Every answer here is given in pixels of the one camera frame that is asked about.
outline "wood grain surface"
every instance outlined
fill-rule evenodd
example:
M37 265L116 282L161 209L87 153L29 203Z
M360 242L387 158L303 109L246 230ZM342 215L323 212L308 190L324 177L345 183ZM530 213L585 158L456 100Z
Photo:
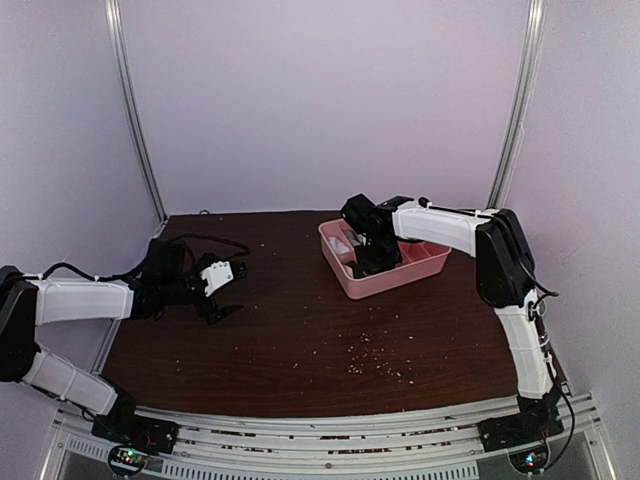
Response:
M251 246L249 275L217 296L245 308L215 326L192 307L123 322L105 377L141 405L258 417L398 412L517 393L504 332L475 292L473 259L452 252L437 276L353 301L320 252L318 225L336 217L172 217L165 237L208 233Z

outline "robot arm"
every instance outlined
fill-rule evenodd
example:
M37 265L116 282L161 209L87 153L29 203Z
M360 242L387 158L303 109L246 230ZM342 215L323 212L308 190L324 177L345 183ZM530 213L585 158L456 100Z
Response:
M400 240L437 243L476 258L476 289L498 316L518 376L519 415L479 425L485 450L535 441L558 433L560 393L548 336L537 312L535 263L516 215L510 210L467 211L435 207L429 200L395 197L374 205L364 195L347 201L344 220L366 237L355 247L360 270L373 275L402 262Z
M243 278L243 263L206 253L183 272L183 245L153 240L144 268L127 281L44 278L0 269L0 381L21 382L80 407L93 433L145 451L169 453L177 425L135 415L135 400L35 342L35 327L85 319L142 319L168 305L194 304L215 323L238 306L219 307L214 293Z

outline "white wall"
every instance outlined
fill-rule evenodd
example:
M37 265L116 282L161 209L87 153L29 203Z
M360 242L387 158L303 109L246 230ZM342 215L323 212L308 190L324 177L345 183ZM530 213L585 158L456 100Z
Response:
M548 316L561 363L638 478L640 4L549 3L507 203L562 294Z
M121 3L171 213L486 203L529 2Z
M131 267L156 229L127 129L101 0L0 1L0 265ZM90 366L105 321L38 341ZM30 479L55 403L0 384L0 477Z

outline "pink tray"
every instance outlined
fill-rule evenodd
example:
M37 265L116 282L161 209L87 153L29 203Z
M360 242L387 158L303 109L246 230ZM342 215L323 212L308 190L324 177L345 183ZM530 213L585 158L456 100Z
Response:
M345 293L353 300L436 275L442 271L444 262L451 253L451 249L448 247L427 242L400 243L402 265L370 277L353 278L351 268L346 267L345 264L355 261L356 257L351 243L343 233L344 230L351 230L351 227L342 219L326 222L318 227L322 253L329 262L333 273L338 277ZM331 237L336 237L349 248L349 251L340 255L336 254L329 245Z

